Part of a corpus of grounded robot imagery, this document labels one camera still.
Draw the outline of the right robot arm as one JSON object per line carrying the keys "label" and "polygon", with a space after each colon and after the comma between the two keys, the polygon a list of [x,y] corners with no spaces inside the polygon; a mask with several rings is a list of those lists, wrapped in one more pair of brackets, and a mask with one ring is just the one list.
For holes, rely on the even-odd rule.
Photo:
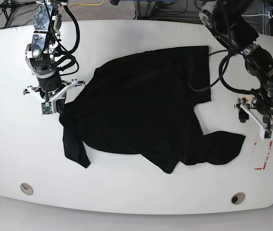
{"label": "right robot arm", "polygon": [[[77,79],[62,80],[65,70],[79,65],[73,53],[79,46],[80,29],[66,0],[38,0],[37,4],[39,10],[33,20],[34,32],[32,41],[25,50],[25,61],[31,74],[37,78],[38,86],[27,86],[23,94],[30,93],[39,100],[42,114],[61,114],[64,111],[66,93],[74,87],[85,86],[84,81]],[[76,42],[71,50],[61,44],[60,6],[75,25]]]}

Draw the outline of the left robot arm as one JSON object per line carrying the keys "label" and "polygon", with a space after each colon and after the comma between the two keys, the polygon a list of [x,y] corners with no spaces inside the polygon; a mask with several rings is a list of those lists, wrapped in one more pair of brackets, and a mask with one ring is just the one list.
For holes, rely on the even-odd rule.
{"label": "left robot arm", "polygon": [[[240,122],[250,117],[257,122],[259,136],[264,140],[273,138],[273,58],[256,43],[258,33],[242,18],[251,3],[250,0],[205,0],[199,18],[228,52],[220,63],[215,83],[221,82],[234,93],[253,96],[251,101],[238,98],[236,108]],[[259,89],[239,90],[225,82],[223,76],[230,58],[238,54],[243,56],[246,70],[260,82]]]}

